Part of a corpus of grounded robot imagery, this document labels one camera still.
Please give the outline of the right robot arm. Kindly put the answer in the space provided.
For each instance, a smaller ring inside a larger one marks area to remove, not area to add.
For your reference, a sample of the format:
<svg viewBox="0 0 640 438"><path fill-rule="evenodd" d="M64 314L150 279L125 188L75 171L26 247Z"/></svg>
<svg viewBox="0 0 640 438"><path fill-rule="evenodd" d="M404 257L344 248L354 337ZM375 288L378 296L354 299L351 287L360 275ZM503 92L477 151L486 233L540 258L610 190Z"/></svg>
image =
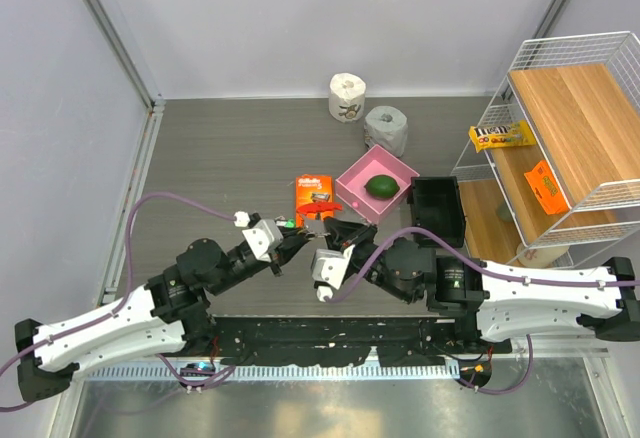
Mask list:
<svg viewBox="0 0 640 438"><path fill-rule="evenodd" d="M401 229L381 245L375 234L363 226L335 249L316 251L311 276L320 301L340 302L370 278L403 301L423 299L431 311L465 318L454 324L452 338L466 352L553 331L587 329L611 342L639 338L639 282L627 258L590 269L533 269L475 260L455 249L438 257L408 240L418 234L445 243L420 227Z"/></svg>

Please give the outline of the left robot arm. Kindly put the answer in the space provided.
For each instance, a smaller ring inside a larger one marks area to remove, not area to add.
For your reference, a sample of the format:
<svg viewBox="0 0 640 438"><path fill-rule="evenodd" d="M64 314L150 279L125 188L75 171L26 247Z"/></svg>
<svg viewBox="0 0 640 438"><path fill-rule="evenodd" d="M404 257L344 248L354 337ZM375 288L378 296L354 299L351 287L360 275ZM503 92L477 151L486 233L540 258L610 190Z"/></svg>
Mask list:
<svg viewBox="0 0 640 438"><path fill-rule="evenodd" d="M280 274L311 239L304 228L280 227L257 215L242 235L229 251L210 238L194 241L161 274L108 305L52 324L17 323L22 399L48 399L76 378L136 357L207 353L214 341L208 298L265 269Z"/></svg>

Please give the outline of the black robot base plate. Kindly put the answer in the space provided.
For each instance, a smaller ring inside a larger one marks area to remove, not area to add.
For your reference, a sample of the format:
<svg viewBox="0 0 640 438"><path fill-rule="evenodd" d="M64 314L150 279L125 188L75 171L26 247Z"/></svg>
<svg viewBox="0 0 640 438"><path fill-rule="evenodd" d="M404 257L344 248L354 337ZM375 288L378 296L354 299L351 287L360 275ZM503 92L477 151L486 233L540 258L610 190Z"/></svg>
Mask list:
<svg viewBox="0 0 640 438"><path fill-rule="evenodd" d="M214 355L225 365L361 366L375 351L384 367L440 364L445 356L506 354L511 342L491 344L473 318L216 317L204 334L170 357Z"/></svg>

